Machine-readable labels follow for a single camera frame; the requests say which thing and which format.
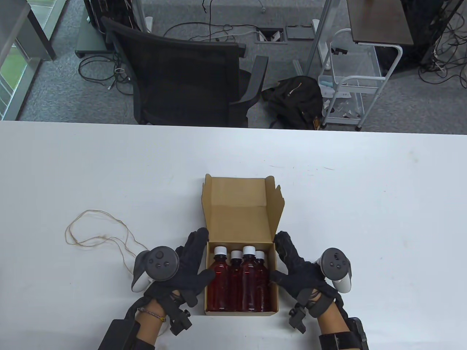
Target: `hand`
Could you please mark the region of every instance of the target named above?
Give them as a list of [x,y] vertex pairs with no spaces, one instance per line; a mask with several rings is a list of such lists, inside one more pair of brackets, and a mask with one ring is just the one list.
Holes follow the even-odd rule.
[[271,272],[271,281],[284,288],[293,298],[297,299],[302,289],[312,288],[330,298],[337,296],[337,290],[325,281],[321,268],[317,263],[305,261],[298,255],[295,246],[287,232],[281,231],[274,237],[279,258],[287,266],[289,274],[280,271]]
[[212,270],[204,270],[198,274],[208,236],[206,228],[190,233],[185,246],[175,250],[180,262],[175,276],[164,282],[153,282],[144,292],[144,296],[158,300],[170,295],[179,305],[187,302],[189,307],[195,306],[198,303],[196,295],[200,294],[216,276]]

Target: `black sleeve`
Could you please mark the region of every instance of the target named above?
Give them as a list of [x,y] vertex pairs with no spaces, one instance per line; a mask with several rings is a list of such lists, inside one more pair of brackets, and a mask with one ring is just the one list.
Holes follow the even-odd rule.
[[154,350],[155,347],[147,342],[144,342],[141,339],[136,339],[133,350]]

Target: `open box lid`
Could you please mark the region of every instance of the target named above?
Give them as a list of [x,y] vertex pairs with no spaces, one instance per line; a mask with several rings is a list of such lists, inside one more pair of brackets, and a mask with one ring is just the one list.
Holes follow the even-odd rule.
[[201,202],[211,242],[271,243],[284,209],[273,176],[242,179],[206,174]]

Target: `string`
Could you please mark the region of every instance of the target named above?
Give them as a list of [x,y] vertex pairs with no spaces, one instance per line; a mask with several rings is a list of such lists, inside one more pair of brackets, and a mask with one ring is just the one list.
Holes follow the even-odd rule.
[[[118,222],[119,224],[121,224],[123,227],[125,227],[125,229],[127,230],[127,234],[126,234],[126,238],[125,238],[125,241],[121,240],[120,238],[118,237],[115,237],[115,236],[111,236],[111,237],[105,237],[105,236],[94,236],[94,237],[91,237],[91,238],[88,238],[88,239],[85,239],[83,241],[78,241],[76,239],[76,237],[73,235],[73,232],[72,232],[72,228],[74,226],[74,224],[79,220],[81,219],[84,215],[88,214],[88,213],[98,213],[98,214],[102,214],[110,219],[112,219],[113,221],[116,221]],[[69,242],[68,241],[68,236],[71,237],[72,239],[72,242]],[[125,225],[125,223],[119,219],[116,219],[114,216],[112,216],[111,214],[107,213],[106,211],[103,211],[103,210],[92,210],[92,209],[88,209],[88,210],[85,210],[83,211],[81,214],[79,214],[76,219],[74,219],[71,224],[68,225],[68,227],[66,228],[65,230],[65,242],[67,244],[70,244],[70,245],[78,245],[80,247],[84,247],[84,248],[94,248],[94,247],[97,247],[98,245],[101,245],[103,243],[106,243],[106,242],[113,242],[117,245],[119,251],[120,251],[120,255],[123,259],[123,265],[125,265],[125,267],[127,268],[128,272],[130,272],[130,274],[133,275],[133,271],[130,270],[130,268],[128,267],[126,261],[125,261],[125,255],[123,254],[123,251],[120,247],[120,244],[118,244],[118,242],[121,242],[123,244],[123,246],[125,247],[125,250],[131,254],[131,256],[133,256],[133,258],[136,258],[136,254],[133,253],[127,246],[127,243],[128,243],[128,239],[129,237],[131,236],[131,238],[133,239],[133,241],[140,245],[141,247],[143,247],[145,250],[149,250],[144,244],[138,242],[133,233],[130,231],[130,229],[128,228],[128,226]],[[94,244],[84,244],[84,243],[88,243],[92,240],[96,240],[96,239],[99,239],[101,240],[100,242],[98,243],[94,243]]]

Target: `black mesh chair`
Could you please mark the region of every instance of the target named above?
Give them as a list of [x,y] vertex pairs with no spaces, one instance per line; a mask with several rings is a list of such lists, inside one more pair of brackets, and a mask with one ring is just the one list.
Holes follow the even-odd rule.
[[103,18],[133,82],[139,124],[247,127],[260,97],[268,58],[239,69],[232,42],[168,39]]

